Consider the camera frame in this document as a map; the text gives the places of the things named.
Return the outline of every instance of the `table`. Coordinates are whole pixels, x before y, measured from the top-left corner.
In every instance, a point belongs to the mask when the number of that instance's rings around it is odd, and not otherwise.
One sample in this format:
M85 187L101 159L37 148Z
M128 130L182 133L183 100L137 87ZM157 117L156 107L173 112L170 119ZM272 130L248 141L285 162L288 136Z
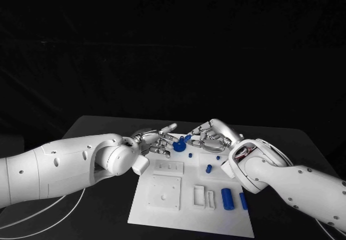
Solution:
M180 134L187 133L200 124L167 120L82 116L68 130L63 139L107 133L130 136L140 129L161 129L173 122L177 123L173 133ZM267 140L284 152L294 165L306 165L339 177L301 130L242 125L229 126L238 133L244 134L245 138ZM130 170L120 177L111 177L88 187L69 217L48 231L26 239L245 239L221 234L128 224L137 182L138 175ZM72 193L39 216L0 230L0 238L25 236L35 233L35 230L39 231L49 227L75 206L81 193L82 191ZM284 203L270 186L258 194L252 194L247 190L244 193L255 239L329 239L316 220ZM9 206L0 215L0 226L20 220L56 200L58 198L40 199Z

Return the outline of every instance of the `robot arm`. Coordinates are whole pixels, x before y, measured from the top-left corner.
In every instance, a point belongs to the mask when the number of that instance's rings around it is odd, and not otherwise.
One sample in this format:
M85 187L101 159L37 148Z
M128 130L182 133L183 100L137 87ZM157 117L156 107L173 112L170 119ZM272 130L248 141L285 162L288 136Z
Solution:
M216 153L229 148L221 168L249 192L257 194L270 185L291 207L346 231L346 182L342 179L303 165L293 166L272 145L261 139L244 139L218 119L189 134L199 133L200 140L189 140L187 144Z
M65 196L123 175L130 168L141 175L150 162L148 152L170 157L176 137L160 131L141 132L134 137L102 134L52 141L22 153L0 158L0 208L23 201Z

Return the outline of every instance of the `black background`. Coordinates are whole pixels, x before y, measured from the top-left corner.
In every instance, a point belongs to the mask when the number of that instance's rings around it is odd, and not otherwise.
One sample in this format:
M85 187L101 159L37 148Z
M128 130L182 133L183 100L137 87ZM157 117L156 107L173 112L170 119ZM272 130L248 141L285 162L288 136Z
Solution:
M327 0L0 8L0 127L26 150L82 115L296 128L346 178L345 23Z

